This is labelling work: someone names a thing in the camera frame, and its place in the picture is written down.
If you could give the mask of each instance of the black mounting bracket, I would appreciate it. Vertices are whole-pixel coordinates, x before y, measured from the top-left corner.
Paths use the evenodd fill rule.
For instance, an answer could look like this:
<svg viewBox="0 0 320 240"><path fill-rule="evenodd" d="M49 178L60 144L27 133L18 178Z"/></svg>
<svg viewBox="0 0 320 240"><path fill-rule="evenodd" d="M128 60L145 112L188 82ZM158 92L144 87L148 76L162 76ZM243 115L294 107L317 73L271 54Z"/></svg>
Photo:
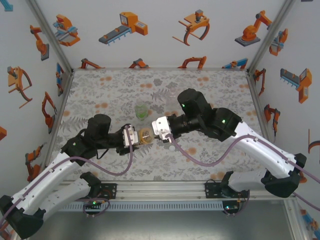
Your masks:
<svg viewBox="0 0 320 240"><path fill-rule="evenodd" d="M101 183L100 184L100 195L97 197L99 199L116 199L117 196L117 184L116 183ZM83 197L81 199L90 199L89 196Z"/></svg>
<svg viewBox="0 0 320 240"><path fill-rule="evenodd" d="M221 182L209 182L204 184L205 198L207 199L237 199L247 198L248 191L236 192L223 187Z"/></svg>

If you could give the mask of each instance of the white wall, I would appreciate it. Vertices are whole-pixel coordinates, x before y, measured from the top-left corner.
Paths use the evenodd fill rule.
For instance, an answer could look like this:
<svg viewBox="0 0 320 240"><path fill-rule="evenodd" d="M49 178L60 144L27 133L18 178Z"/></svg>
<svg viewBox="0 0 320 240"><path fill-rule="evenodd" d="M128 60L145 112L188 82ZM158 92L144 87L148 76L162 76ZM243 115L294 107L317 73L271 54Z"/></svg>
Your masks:
<svg viewBox="0 0 320 240"><path fill-rule="evenodd" d="M307 157L305 169L320 177L319 146L311 149L308 154L308 129L311 131L311 142L320 140L320 67L319 67L319 15L320 1L301 2L293 6L280 30L288 28L288 38L284 49L278 56L267 52L258 70L266 69L265 91L260 96L263 106L270 104L281 114L275 144L291 153L302 153ZM280 69L300 75L305 68L312 73L312 84L309 87L309 98L299 103L298 92L291 85L280 80ZM261 81L257 83L260 91ZM300 184L297 193L308 201L320 206L320 186L307 177L307 183ZM301 204L320 222L320 212Z"/></svg>
<svg viewBox="0 0 320 240"><path fill-rule="evenodd" d="M142 58L150 67L178 67L190 57L207 56L204 67L222 66L243 58L250 61L261 41L243 47L235 38L242 36L248 25L253 25L256 14L262 10L273 20L284 0L37 0L46 19L51 24L62 14L78 28L79 42L73 46L61 46L74 68L81 59L102 67L129 67L134 60ZM186 27L178 23L198 9L210 19L210 30L204 40L189 36L190 46L175 40L183 39ZM148 25L148 35L129 34L110 46L99 38L121 25L119 14L133 12L141 22ZM257 36L267 34L267 26L261 25Z"/></svg>
<svg viewBox="0 0 320 240"><path fill-rule="evenodd" d="M0 126L7 130L7 136L0 141L0 196L12 195L28 184L28 171L25 165L25 154L31 153L39 145L47 142L41 156L33 162L40 164L46 157L49 140L48 127L42 114L42 101L45 91L49 93L59 110L62 95L58 97L56 85L56 64L58 58L52 47L49 59L41 61L36 47L36 38L30 33L30 25L39 27L25 1L10 0L12 12L5 12L0 6ZM44 43L48 43L43 33L39 33ZM18 93L8 93L7 67L21 67L29 75L32 87L25 90L28 104L19 109L25 100ZM23 86L28 85L22 78ZM54 114L49 104L47 112Z"/></svg>

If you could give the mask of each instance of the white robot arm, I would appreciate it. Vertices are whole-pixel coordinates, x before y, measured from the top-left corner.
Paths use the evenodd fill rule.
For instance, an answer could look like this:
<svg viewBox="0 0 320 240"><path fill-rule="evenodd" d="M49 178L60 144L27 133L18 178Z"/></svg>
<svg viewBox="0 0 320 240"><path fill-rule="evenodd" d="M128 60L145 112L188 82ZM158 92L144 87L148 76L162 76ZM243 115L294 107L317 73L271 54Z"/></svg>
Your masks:
<svg viewBox="0 0 320 240"><path fill-rule="evenodd" d="M273 195L287 198L298 187L300 171L288 161L303 168L306 163L304 155L293 155L278 148L253 131L231 110L212 109L201 92L189 88L177 99L185 114L163 116L152 122L154 133L162 141L171 142L169 134L176 139L181 134L199 131L209 138L234 145L266 168L249 172L229 171L221 182L223 188L229 188L230 192L265 188Z"/></svg>
<svg viewBox="0 0 320 240"><path fill-rule="evenodd" d="M231 198L242 191L265 188L275 196L286 198L298 187L299 170L288 161L303 168L305 156L276 147L229 109L212 109L201 92L187 89L178 96L178 101L185 114L164 116L152 122L154 133L162 141L171 142L181 134L199 131L209 138L235 145L266 167L250 172L227 172L220 183L219 191L223 196ZM68 140L61 153L37 178L12 197L4 195L0 198L1 213L22 239L37 232L44 221L64 205L83 197L98 196L101 182L90 172L52 193L85 160L98 156L98 149L116 148L120 155L129 153L129 146L133 151L137 149L138 133L133 126L127 124L115 133L108 133L110 123L107 115L97 114L90 118L87 129Z"/></svg>
<svg viewBox="0 0 320 240"><path fill-rule="evenodd" d="M90 118L88 127L68 140L61 153L29 185L12 197L4 195L0 198L2 215L22 239L35 234L46 219L70 202L98 197L102 191L101 181L91 172L83 173L72 184L53 192L67 175L79 169L86 160L98 156L98 149L115 148L120 155L129 153L130 145L133 151L136 149L138 133L134 127L126 124L119 131L108 133L110 123L107 115L97 114Z"/></svg>

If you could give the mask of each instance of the table surface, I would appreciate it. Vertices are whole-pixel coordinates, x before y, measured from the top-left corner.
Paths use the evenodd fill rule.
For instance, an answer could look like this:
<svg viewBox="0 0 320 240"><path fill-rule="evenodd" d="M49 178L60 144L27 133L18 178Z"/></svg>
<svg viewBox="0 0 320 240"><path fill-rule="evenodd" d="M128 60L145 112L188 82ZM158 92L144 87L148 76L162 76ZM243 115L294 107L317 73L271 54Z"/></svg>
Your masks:
<svg viewBox="0 0 320 240"><path fill-rule="evenodd" d="M255 106L244 71L234 70L187 70L187 69L100 69L77 70L63 109L51 160L60 148L77 133L87 127L87 121L95 114L111 117L110 133L124 124L132 124L136 131L150 127L152 121L164 115L183 114L178 101L168 104L170 88L176 88L177 96L185 89L193 88L204 94L208 103L215 108L229 108L261 134ZM135 115L135 103L142 99L149 108L149 116L140 121ZM219 159L227 145L210 139L199 132L190 132L177 139L178 144L195 159L210 163ZM86 163L65 180L76 180L82 173L92 172L102 181L195 181L221 180L227 171L247 172L263 168L242 151L234 148L215 167L196 165L177 149L169 150L170 143L155 139L134 151L131 169L124 175L112 176ZM110 149L100 160L93 161L119 173L129 162L129 154L119 156Z"/></svg>

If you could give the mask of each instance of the orange robot sticker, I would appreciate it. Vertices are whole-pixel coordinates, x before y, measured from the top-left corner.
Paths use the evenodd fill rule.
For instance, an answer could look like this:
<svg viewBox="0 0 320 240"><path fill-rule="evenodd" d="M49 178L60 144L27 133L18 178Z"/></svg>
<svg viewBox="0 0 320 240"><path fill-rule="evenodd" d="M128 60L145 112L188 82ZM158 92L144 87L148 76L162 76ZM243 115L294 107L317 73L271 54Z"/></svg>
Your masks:
<svg viewBox="0 0 320 240"><path fill-rule="evenodd" d="M313 142L310 142L310 129L308 130L308 153L310 154L310 151L313 147L319 146L320 147L320 140L316 140Z"/></svg>
<svg viewBox="0 0 320 240"><path fill-rule="evenodd" d="M103 44L114 43L115 40L119 39L126 34L133 34L137 32L143 36L148 34L148 25L139 21L138 16L130 11L124 11L120 13L121 25L111 32L103 35L99 38L99 42Z"/></svg>
<svg viewBox="0 0 320 240"><path fill-rule="evenodd" d="M284 48L285 42L288 37L288 29L284 31L279 31L278 36L276 36L269 47L270 54L278 56L278 53Z"/></svg>
<svg viewBox="0 0 320 240"><path fill-rule="evenodd" d="M139 67L140 69L148 69L149 65L145 64L145 62L139 58L138 60L133 61L133 63L129 66L130 69L134 69L135 67Z"/></svg>
<svg viewBox="0 0 320 240"><path fill-rule="evenodd" d="M280 78L299 92L299 103L303 104L309 97L309 86L312 84L312 74L309 68L306 68L300 76L297 76L286 69L281 68Z"/></svg>
<svg viewBox="0 0 320 240"><path fill-rule="evenodd" d="M54 110L54 115L50 116L47 112L46 112L46 104L47 101L49 102L49 104L51 105L51 107ZM56 118L56 114L57 114L57 108L54 104L54 102L52 101L51 97L49 96L49 94L45 91L44 92L44 99L42 102L42 113L44 115L45 118L45 124L48 126L48 133L50 134L53 126L54 126L54 122L55 122L55 118Z"/></svg>
<svg viewBox="0 0 320 240"><path fill-rule="evenodd" d="M32 166L31 163L41 155L41 149L45 144L46 142L38 146L37 149L33 152L25 154L25 165L29 174L29 176L27 177L27 181L29 183L32 182L40 173L41 165L35 164L34 166Z"/></svg>
<svg viewBox="0 0 320 240"><path fill-rule="evenodd" d="M20 68L19 66L12 68L11 66L9 66L7 68L7 72L8 72L8 86L11 87L14 85L14 88L11 89L9 91L9 93L12 93L13 91L17 90L21 96L23 97L23 99L26 101L24 104L22 104L19 108L22 108L24 105L26 105L27 103L31 102L32 98L29 98L26 96L25 94L25 90L30 88L32 86L32 82L30 80L30 77L28 76L28 74L26 73L25 70L23 70L22 68ZM25 76L26 80L28 81L29 86L25 87L23 86L22 83L22 77Z"/></svg>
<svg viewBox="0 0 320 240"><path fill-rule="evenodd" d="M179 42L187 46L190 46L190 44L188 43L189 35L192 35L199 40L203 40L207 36L210 29L210 19L204 15L204 12L202 10L199 9L195 11L195 13L186 16L184 20L187 21L189 24L184 23L183 21L179 21L180 24L186 27L183 41L177 38L176 36L172 36L175 40L178 40ZM201 36L195 35L193 32L201 27L205 27L203 34Z"/></svg>
<svg viewBox="0 0 320 240"><path fill-rule="evenodd" d="M58 14L53 26L57 30L54 35L61 45L69 47L80 41L78 28L72 26L71 21L66 16Z"/></svg>
<svg viewBox="0 0 320 240"><path fill-rule="evenodd" d="M262 69L261 71L255 70L255 72L253 74L253 79L254 79L255 84L257 84L261 75L262 75L262 85L261 85L261 90L259 92L259 97L265 91L265 79L266 79L266 69L265 68Z"/></svg>
<svg viewBox="0 0 320 240"><path fill-rule="evenodd" d="M260 41L260 38L257 37L256 33L258 32L261 23L267 25L267 29L269 29L272 24L272 21L266 17L265 13L266 11L263 10L255 15L256 20L254 25L247 26L243 30L243 35L235 39L238 44L246 47Z"/></svg>
<svg viewBox="0 0 320 240"><path fill-rule="evenodd" d="M7 130L0 126L0 141L7 136Z"/></svg>
<svg viewBox="0 0 320 240"><path fill-rule="evenodd" d="M243 58L238 61L232 61L227 65L224 65L223 69L234 69L240 67L240 69L245 69L248 62L248 58Z"/></svg>
<svg viewBox="0 0 320 240"><path fill-rule="evenodd" d="M182 63L181 66L178 67L178 69L186 69L188 63L190 63L190 62L199 62L197 68L202 69L203 66L205 65L206 60L207 60L206 56L203 56L203 57L194 57L193 56L193 57L190 57L190 58L187 58L186 60L184 60L184 62Z"/></svg>
<svg viewBox="0 0 320 240"><path fill-rule="evenodd" d="M91 67L94 67L95 69L105 69L105 67L101 67L97 65L92 61L89 61L87 58L83 58L81 60L81 67L79 67L79 69L86 69L88 65L90 65Z"/></svg>
<svg viewBox="0 0 320 240"><path fill-rule="evenodd" d="M33 27L30 25L30 32L35 36L36 42L36 48L41 53L41 61L44 61L49 58L49 44L44 44L38 35L38 33L42 33L42 30L40 27Z"/></svg>

